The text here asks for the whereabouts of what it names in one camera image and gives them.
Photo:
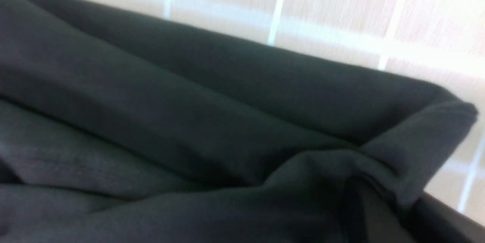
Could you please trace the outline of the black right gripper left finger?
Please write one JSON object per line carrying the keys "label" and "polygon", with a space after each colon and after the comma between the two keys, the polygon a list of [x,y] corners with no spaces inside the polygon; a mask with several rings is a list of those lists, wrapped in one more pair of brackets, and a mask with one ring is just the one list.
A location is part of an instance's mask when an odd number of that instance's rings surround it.
{"label": "black right gripper left finger", "polygon": [[369,181],[354,176],[343,190],[345,243],[415,243],[402,224],[402,210]]}

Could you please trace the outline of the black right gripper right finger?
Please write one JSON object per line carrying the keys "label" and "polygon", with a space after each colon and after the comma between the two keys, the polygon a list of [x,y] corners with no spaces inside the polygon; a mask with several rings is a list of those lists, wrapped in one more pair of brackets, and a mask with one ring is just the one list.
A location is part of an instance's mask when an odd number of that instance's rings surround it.
{"label": "black right gripper right finger", "polygon": [[425,193],[402,221],[416,243],[483,243],[483,225]]}

